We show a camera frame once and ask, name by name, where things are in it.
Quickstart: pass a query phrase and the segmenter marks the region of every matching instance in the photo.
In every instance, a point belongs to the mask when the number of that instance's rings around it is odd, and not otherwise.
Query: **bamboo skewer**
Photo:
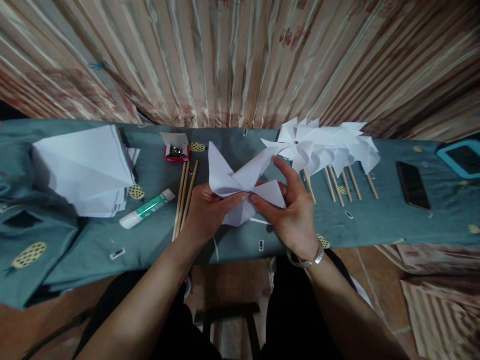
[[[360,194],[359,186],[357,185],[357,179],[355,179],[354,171],[352,167],[349,166],[348,170],[350,170],[351,180],[353,181],[353,187],[355,188],[356,195],[358,196],[358,200],[362,200],[362,195]]]
[[[341,172],[341,177],[342,177],[342,179],[343,179],[343,182],[345,183],[346,194],[347,194],[347,196],[348,196],[348,200],[349,200],[350,202],[352,202],[352,201],[353,201],[353,199],[352,199],[352,194],[350,193],[349,183],[347,182],[347,176],[345,175],[345,171],[344,171],[344,170],[342,170],[342,172]]]
[[[199,169],[199,161],[195,163],[195,169],[193,170],[193,176],[191,177],[190,189],[188,190],[188,197],[186,198],[185,210],[183,211],[183,218],[181,219],[180,231],[184,228],[185,220],[187,220],[187,215],[189,213],[190,200],[192,198],[192,192],[194,190],[195,178],[197,177],[197,170]]]
[[[305,174],[305,179],[306,179],[306,183],[308,184],[308,190],[310,191],[310,196],[313,199],[313,203],[316,204],[317,199],[315,199],[314,190],[312,189],[312,183],[310,181],[310,176],[307,174],[306,169],[303,169],[303,173]]]
[[[325,172],[326,172],[326,179],[328,180],[328,187],[330,188],[331,198],[332,198],[333,202],[336,203],[337,198],[335,197],[334,188],[332,187],[332,181],[330,180],[329,170],[327,168],[325,168]]]
[[[341,207],[344,208],[344,200],[342,199],[342,194],[340,193],[339,185],[337,184],[337,179],[335,178],[334,170],[332,169],[332,165],[328,165],[330,168],[331,179],[333,180],[333,184],[335,185],[335,190],[338,195],[338,199],[340,200]]]
[[[183,163],[183,171],[181,172],[180,190],[178,191],[178,197],[177,197],[175,225],[173,226],[173,237],[171,239],[172,243],[177,238],[177,226],[179,224],[180,204],[182,203],[182,191],[183,191],[183,187],[184,187],[186,168],[187,168],[187,163],[184,162]]]
[[[182,225],[182,214],[184,213],[184,204],[187,194],[187,186],[189,184],[189,170],[190,170],[190,161],[186,163],[186,172],[185,172],[185,182],[183,183],[183,189],[181,191],[181,204],[180,204],[180,214],[178,217],[178,224],[176,225],[176,236],[178,238],[180,235],[180,225]]]
[[[373,195],[375,195],[375,199],[380,199],[379,194],[377,193],[377,189],[375,189],[374,182],[372,181],[372,178],[370,177],[370,174],[366,176],[368,179],[368,182],[370,183],[371,190],[373,191]]]

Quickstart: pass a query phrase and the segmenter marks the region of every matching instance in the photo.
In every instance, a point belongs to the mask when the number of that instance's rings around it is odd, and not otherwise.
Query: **black phone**
[[[396,168],[406,203],[420,209],[431,210],[419,168],[404,162],[397,162]]]

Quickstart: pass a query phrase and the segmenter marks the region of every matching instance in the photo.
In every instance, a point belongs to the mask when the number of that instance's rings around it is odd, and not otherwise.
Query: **silver bracelet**
[[[320,264],[320,262],[322,261],[322,259],[324,257],[324,254],[325,254],[324,245],[322,244],[322,242],[320,240],[318,242],[320,243],[320,248],[318,249],[315,260],[313,260],[315,262],[315,264],[317,264],[317,265]],[[307,269],[307,268],[313,266],[313,264],[310,261],[303,261],[303,262],[293,261],[292,260],[292,250],[290,250],[289,248],[286,249],[286,256],[288,257],[288,261],[290,261],[292,263],[292,265],[296,266],[297,268]]]

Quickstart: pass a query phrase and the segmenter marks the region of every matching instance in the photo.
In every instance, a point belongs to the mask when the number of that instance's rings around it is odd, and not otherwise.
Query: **teal tablecloth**
[[[126,210],[115,218],[77,219],[68,205],[32,189],[35,174],[30,163],[30,144],[40,139],[101,127],[104,122],[83,120],[12,120],[0,125],[0,208],[19,205],[11,210],[0,209],[0,303],[16,308],[25,307],[36,293],[49,294],[88,284],[114,274],[150,267],[172,241],[176,201],[169,203],[149,219],[131,230],[125,230],[119,219],[135,210],[141,202],[129,198]],[[138,184],[147,199],[166,188],[177,189],[182,164],[167,163],[159,132],[186,133],[190,143],[206,146],[212,141],[234,170],[238,170],[264,145],[261,138],[275,141],[278,130],[184,129],[166,126],[140,127],[117,124],[127,146],[141,149],[136,163]],[[435,154],[440,143],[430,141],[376,140],[381,162],[373,170],[374,183],[380,199],[374,198],[360,165],[353,171],[363,197],[359,201],[350,188],[353,202],[344,196],[345,207],[333,202],[322,171],[311,178],[317,199],[315,226],[332,248],[349,248],[391,244],[403,239],[404,244],[449,244],[478,246],[480,234],[472,233],[470,225],[480,227],[480,190],[478,185],[459,178]],[[196,184],[208,181],[207,152],[193,152],[192,161],[199,160]],[[420,169],[432,210],[425,211],[405,203],[396,162],[402,161]],[[272,165],[265,180],[285,181]],[[350,219],[345,211],[353,215]],[[17,214],[32,215],[39,221],[25,227],[15,225]],[[266,258],[285,253],[271,226],[248,221],[234,228],[222,226],[215,236],[220,263]],[[259,250],[264,241],[263,251]],[[44,242],[45,253],[31,265],[12,271],[12,263],[30,245]],[[119,249],[125,255],[110,259]],[[211,241],[198,257],[197,264],[217,263]]]

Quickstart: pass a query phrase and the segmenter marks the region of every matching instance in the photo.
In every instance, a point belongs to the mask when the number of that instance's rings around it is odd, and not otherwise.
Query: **paper pinwheel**
[[[360,161],[365,174],[379,163],[378,149],[371,137],[361,136],[365,122],[344,122],[341,126],[319,127],[320,119],[307,124],[298,118],[282,125],[278,142],[262,139],[267,148],[281,148],[280,156],[292,161],[292,168],[305,169],[309,176],[328,165],[340,177],[345,167]]]
[[[281,149],[281,147],[267,148],[240,170],[234,172],[219,150],[210,142],[208,163],[211,190],[222,198],[227,198],[239,192],[255,193],[269,203],[285,209],[287,206],[278,181],[274,180],[256,186],[258,180],[272,162],[272,158],[278,155]],[[225,216],[223,224],[238,227],[256,213],[257,209],[250,202],[245,201]]]

